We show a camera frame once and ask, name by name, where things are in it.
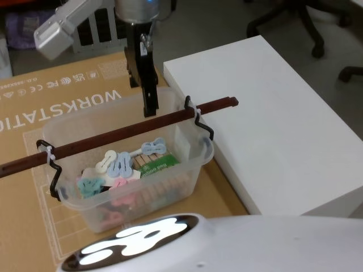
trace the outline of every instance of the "black wire hook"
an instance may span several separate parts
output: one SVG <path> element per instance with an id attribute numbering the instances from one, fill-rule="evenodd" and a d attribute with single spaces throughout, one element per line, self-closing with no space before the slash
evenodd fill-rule
<path id="1" fill-rule="evenodd" d="M 190 108 L 190 109 L 193 109 L 194 110 L 194 108 L 189 105 L 190 102 L 191 102 L 191 97 L 188 95 L 185 98 L 184 108 L 185 109 Z M 206 131 L 208 131 L 209 132 L 209 139 L 211 141 L 213 141 L 213 139 L 214 139 L 214 130 L 212 128 L 210 128 L 209 126 L 207 126 L 205 124 L 202 124 L 200 122 L 200 114 L 198 112 L 197 112 L 197 115 L 196 115 L 196 118 L 195 118 L 194 123 L 195 123 L 196 126 L 198 126 L 198 127 L 202 128 L 202 129 L 205 129 Z"/>
<path id="2" fill-rule="evenodd" d="M 45 140 L 38 140 L 36 142 L 37 149 L 40 146 L 44 146 L 45 148 L 47 148 L 48 146 L 51 146 L 52 150 L 54 150 L 54 146 L 52 146 L 50 143 L 46 142 Z M 57 186 L 57 183 L 58 183 L 58 179 L 59 179 L 59 177 L 61 176 L 61 173 L 62 173 L 62 167 L 60 167 L 58 164 L 55 164 L 52 159 L 50 160 L 49 165 L 50 165 L 50 167 L 52 167 L 53 169 L 56 170 L 56 174 L 54 175 L 52 183 L 50 183 L 50 188 L 49 188 L 50 195 L 52 197 L 54 197 L 54 198 L 57 198 L 58 201 L 60 201 L 61 199 L 59 197 L 58 191 L 56 190 L 56 186 Z"/>

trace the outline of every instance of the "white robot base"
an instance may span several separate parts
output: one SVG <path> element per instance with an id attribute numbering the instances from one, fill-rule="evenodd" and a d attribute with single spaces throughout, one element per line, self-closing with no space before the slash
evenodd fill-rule
<path id="1" fill-rule="evenodd" d="M 363 220 L 177 214 L 89 245 L 57 271 L 360 271 L 362 252 Z"/>

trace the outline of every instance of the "office chair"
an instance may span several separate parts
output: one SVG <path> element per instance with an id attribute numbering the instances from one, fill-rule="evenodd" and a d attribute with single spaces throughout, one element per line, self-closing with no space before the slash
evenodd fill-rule
<path id="1" fill-rule="evenodd" d="M 246 3 L 253 2 L 253 0 L 244 0 L 244 1 Z M 297 11 L 302 20 L 303 25 L 305 26 L 309 35 L 315 42 L 315 46 L 311 54 L 315 58 L 323 57 L 325 54 L 324 40 L 323 37 L 318 32 L 318 30 L 316 30 L 315 25 L 310 18 L 309 12 L 307 11 L 306 6 L 339 16 L 340 17 L 339 26 L 341 27 L 346 27 L 351 24 L 351 18 L 348 12 L 336 7 L 332 7 L 326 3 L 323 3 L 322 0 L 282 0 L 282 3 L 278 4 L 277 7 L 275 7 L 272 11 L 248 24 L 247 37 L 250 38 L 259 35 L 257 27 L 274 19 L 275 17 L 280 15 L 283 11 L 285 10 L 293 12 Z"/>
<path id="2" fill-rule="evenodd" d="M 339 79 L 348 83 L 352 78 L 352 75 L 363 75 L 363 67 L 348 66 L 342 69 L 339 74 Z"/>

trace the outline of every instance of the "white light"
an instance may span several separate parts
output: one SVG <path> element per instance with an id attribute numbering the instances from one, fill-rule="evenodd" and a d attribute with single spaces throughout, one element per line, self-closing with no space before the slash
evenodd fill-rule
<path id="1" fill-rule="evenodd" d="M 81 265 L 95 264 L 96 262 L 99 262 L 99 261 L 102 261 L 102 260 L 108 258 L 109 256 L 112 255 L 112 253 L 113 253 L 113 251 L 110 249 L 98 251 L 96 253 L 93 253 L 93 254 L 88 255 L 87 257 L 81 259 L 79 263 Z"/>
<path id="2" fill-rule="evenodd" d="M 90 245 L 87 248 L 82 249 L 81 252 L 82 254 L 90 254 L 115 245 L 125 245 L 126 248 L 121 252 L 122 255 L 132 256 L 140 254 L 153 248 L 157 242 L 163 240 L 164 238 L 177 234 L 186 229 L 186 224 L 176 224 L 176 221 L 176 218 L 168 218 L 145 226 L 128 228 L 116 234 L 116 237 L 119 239 L 112 241 L 102 241 L 94 245 Z M 145 238 L 147 235 L 153 232 L 157 233 L 152 237 Z"/>

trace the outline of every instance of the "brown wooden rod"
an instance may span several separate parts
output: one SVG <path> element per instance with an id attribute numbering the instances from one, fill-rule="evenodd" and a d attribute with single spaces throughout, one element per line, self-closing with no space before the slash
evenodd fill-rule
<path id="1" fill-rule="evenodd" d="M 225 97 L 205 104 L 201 104 L 197 106 L 197 108 L 201 110 L 201 114 L 207 114 L 220 109 L 235 107 L 237 105 L 238 100 L 235 97 Z M 156 117 L 154 119 L 150 119 L 134 125 L 122 127 L 121 129 L 116 129 L 104 134 L 93 136 L 91 138 L 80 140 L 74 143 L 69 143 L 64 146 L 55 147 L 53 150 L 53 154 L 55 155 L 57 160 L 63 159 L 65 157 L 85 152 L 87 150 L 105 146 L 113 142 L 117 142 L 145 132 L 159 129 L 164 126 L 182 122 L 187 119 L 194 118 L 194 116 L 195 113 L 193 109 L 183 109 L 178 112 Z M 46 152 L 41 152 L 0 165 L 0 178 L 31 169 L 42 164 L 46 164 L 47 156 L 48 154 Z"/>

